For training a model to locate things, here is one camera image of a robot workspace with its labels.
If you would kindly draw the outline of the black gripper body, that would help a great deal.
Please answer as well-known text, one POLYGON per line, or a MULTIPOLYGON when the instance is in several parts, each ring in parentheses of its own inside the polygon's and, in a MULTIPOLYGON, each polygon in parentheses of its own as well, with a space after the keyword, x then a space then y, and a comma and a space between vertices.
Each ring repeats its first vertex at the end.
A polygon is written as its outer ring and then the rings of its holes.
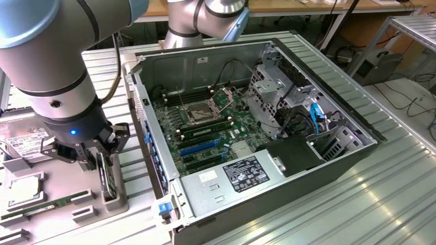
POLYGON ((94 147, 108 151, 113 146, 110 137, 113 129, 100 102, 92 102, 88 108, 68 118, 48 118, 41 116, 53 139, 44 138, 41 152, 78 153, 80 149, 94 147))

